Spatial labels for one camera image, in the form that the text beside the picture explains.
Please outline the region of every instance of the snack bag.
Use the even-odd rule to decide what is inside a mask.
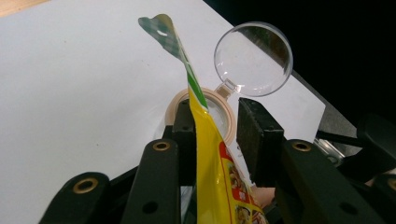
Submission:
[[[187,70],[191,113],[197,138],[197,223],[267,223],[255,203],[250,186],[239,175],[212,119],[205,96],[193,73],[172,20],[165,14],[140,18],[139,24]]]

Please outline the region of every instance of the table surface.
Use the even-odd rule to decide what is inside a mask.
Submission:
[[[202,87],[220,83],[215,46],[232,28],[201,0],[51,0],[0,19],[1,223],[37,223],[71,177],[136,167],[183,64],[137,23],[169,15]],[[240,95],[228,103],[237,115]],[[260,98],[288,139],[313,142],[325,109],[293,76]],[[233,141],[235,162],[247,169]]]

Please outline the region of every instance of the transparent round lid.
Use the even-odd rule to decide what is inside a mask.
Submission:
[[[235,26],[216,45],[215,67],[223,84],[246,96],[264,96],[289,79],[293,57],[288,39],[274,25]]]

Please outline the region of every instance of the black background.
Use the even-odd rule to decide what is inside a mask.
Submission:
[[[392,1],[205,0],[232,25],[264,21],[290,42],[293,69],[353,125],[375,113],[396,124]]]

